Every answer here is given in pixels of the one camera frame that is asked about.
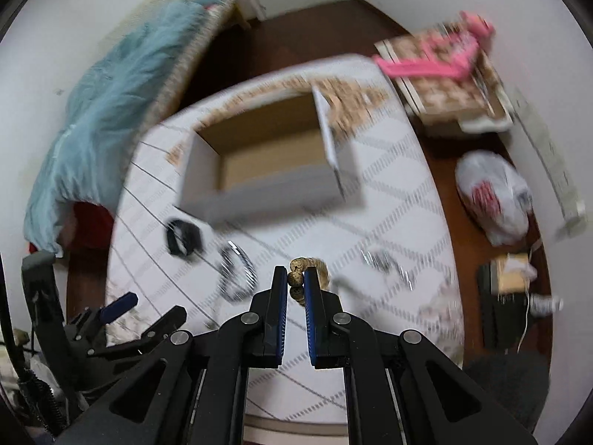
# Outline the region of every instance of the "pink object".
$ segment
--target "pink object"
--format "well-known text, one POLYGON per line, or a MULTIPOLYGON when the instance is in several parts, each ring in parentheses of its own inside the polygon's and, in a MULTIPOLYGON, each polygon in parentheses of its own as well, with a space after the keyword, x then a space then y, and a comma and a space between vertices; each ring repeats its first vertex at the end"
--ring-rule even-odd
POLYGON ((389 77, 445 77, 465 80, 471 75, 480 49, 487 51, 494 34, 494 26, 477 14, 460 12, 465 30, 447 37, 430 37, 422 42, 426 59, 404 59, 388 62, 379 56, 373 60, 389 77), (434 48, 452 44, 450 61, 442 62, 434 53, 434 48))

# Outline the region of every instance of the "white plastic bag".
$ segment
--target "white plastic bag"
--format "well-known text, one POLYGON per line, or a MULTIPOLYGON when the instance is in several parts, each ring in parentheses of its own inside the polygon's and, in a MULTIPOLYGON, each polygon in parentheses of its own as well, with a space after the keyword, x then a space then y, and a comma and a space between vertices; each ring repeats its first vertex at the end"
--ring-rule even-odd
POLYGON ((468 152, 457 163, 455 180, 461 200, 492 245, 514 244, 526 235, 531 192, 501 156, 468 152))

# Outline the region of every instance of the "open cardboard box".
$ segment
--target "open cardboard box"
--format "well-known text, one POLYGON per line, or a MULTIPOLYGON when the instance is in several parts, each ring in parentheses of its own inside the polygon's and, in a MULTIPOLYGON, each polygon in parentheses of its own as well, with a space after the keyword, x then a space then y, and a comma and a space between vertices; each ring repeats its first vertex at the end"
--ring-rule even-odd
POLYGON ((177 207, 210 224, 343 197, 329 105, 281 90, 192 136, 177 207))

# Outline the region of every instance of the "wooden bead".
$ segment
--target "wooden bead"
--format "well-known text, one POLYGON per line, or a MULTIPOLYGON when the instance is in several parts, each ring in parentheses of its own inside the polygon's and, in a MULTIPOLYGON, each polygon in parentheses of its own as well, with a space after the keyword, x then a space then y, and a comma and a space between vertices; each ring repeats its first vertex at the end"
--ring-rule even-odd
POLYGON ((308 268, 308 261, 306 257, 298 257, 291 261, 291 271, 303 273, 308 268))
POLYGON ((291 298, 295 301, 305 299, 305 288, 302 286, 293 286, 290 289, 291 298))
POLYGON ((288 273, 288 284, 291 286, 302 286, 305 282, 305 279, 302 276, 302 273, 297 271, 291 271, 288 273))

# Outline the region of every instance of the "bed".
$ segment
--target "bed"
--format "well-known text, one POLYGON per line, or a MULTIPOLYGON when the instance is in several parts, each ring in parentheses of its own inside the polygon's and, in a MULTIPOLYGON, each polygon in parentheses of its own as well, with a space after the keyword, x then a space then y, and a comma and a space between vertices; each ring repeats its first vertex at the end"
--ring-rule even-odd
POLYGON ((248 26, 235 0, 144 0, 97 44, 97 64, 69 96, 27 206, 32 251, 60 257, 109 247, 133 150, 177 111, 209 44, 231 22, 248 26))

